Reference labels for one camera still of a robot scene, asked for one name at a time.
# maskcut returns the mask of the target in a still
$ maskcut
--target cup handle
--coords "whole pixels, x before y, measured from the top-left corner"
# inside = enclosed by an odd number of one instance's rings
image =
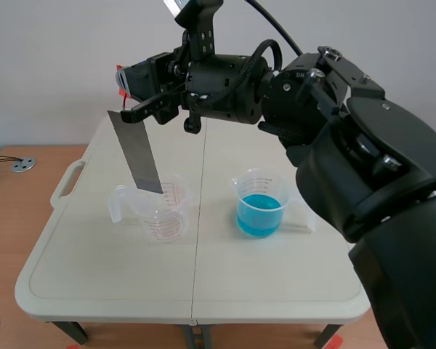
[[[312,209],[307,205],[307,203],[304,201],[303,198],[292,196],[292,199],[290,201],[292,204],[300,205],[308,210],[308,217],[307,217],[307,227],[310,229],[312,233],[316,231],[317,228],[317,215],[312,211]]]
[[[237,191],[237,187],[238,187],[238,179],[237,178],[231,178],[231,180],[229,181],[229,186],[231,189],[233,189],[235,192]]]
[[[117,223],[121,221],[121,202],[118,197],[107,200],[108,212],[110,212],[111,221]]]

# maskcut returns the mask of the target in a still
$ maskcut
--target blue liquid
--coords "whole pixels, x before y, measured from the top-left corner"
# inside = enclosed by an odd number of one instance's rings
[[[244,198],[244,202],[258,209],[277,209],[281,207],[278,200],[262,194],[252,194]],[[275,232],[281,220],[283,210],[262,212],[246,206],[242,202],[238,204],[238,224],[246,233],[253,236],[265,237]]]

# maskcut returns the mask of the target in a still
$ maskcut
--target table leg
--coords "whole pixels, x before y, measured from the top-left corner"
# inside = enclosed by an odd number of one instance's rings
[[[52,323],[80,345],[86,344],[89,340],[86,332],[77,322],[54,321]]]
[[[195,335],[192,330],[192,326],[189,325],[180,325],[182,329],[182,335],[184,336],[184,340],[186,341],[187,349],[196,349],[195,345]]]
[[[334,336],[337,330],[341,328],[341,326],[342,325],[327,325],[325,329],[320,333],[313,345],[317,349],[321,349],[322,347],[324,347],[326,343],[329,342],[331,337]]]
[[[201,325],[203,348],[211,349],[211,325]]]

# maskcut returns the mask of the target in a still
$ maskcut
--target red tape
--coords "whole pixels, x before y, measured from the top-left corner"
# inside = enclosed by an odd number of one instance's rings
[[[342,339],[342,337],[335,334],[331,338],[329,343],[325,346],[325,349],[339,349],[343,342],[344,342],[344,340]]]

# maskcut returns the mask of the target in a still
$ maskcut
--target measuring cup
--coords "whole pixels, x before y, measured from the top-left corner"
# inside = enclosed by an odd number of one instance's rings
[[[231,188],[238,198],[239,226],[246,233],[261,238],[279,228],[288,204],[302,204],[302,200],[296,197],[295,184],[263,169],[249,169],[233,178]],[[314,230],[315,215],[310,215],[308,225],[310,230]]]
[[[144,231],[155,240],[172,242],[187,228],[184,210],[190,200],[190,190],[178,176],[161,182],[163,195],[119,185],[108,199],[108,211],[113,223],[122,219],[121,203],[125,202],[135,213]]]

